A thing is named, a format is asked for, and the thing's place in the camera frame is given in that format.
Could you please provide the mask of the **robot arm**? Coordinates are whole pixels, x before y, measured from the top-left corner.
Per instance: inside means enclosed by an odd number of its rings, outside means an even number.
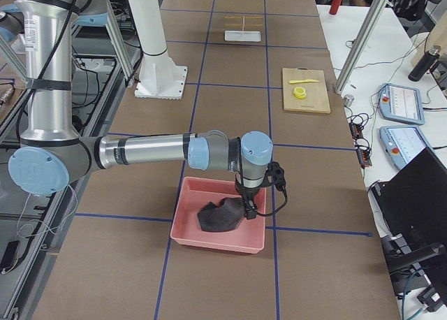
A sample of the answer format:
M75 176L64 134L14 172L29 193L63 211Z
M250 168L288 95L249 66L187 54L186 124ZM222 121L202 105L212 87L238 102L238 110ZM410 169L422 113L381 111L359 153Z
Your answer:
M72 122L71 27L82 17L106 24L113 17L108 0L15 0L15 5L24 16L29 91L27 128L8 162L17 186L49 196L116 165L185 160L192 169L233 172L243 215L259 215L255 197L269 185L272 169L268 135L251 131L228 138L213 130L112 139L106 122L98 122L92 136L80 135Z
M13 3L1 7L1 37L6 42L14 41L24 34L24 15Z

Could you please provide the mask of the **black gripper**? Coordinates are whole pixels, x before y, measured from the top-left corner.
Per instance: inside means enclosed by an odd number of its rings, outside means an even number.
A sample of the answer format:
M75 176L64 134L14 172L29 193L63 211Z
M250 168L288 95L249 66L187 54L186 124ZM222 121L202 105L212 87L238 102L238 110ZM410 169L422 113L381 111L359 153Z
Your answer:
M246 187L238 180L235 181L235 190L241 196L244 205L245 219L255 219L258 213L255 197L261 190L261 187Z

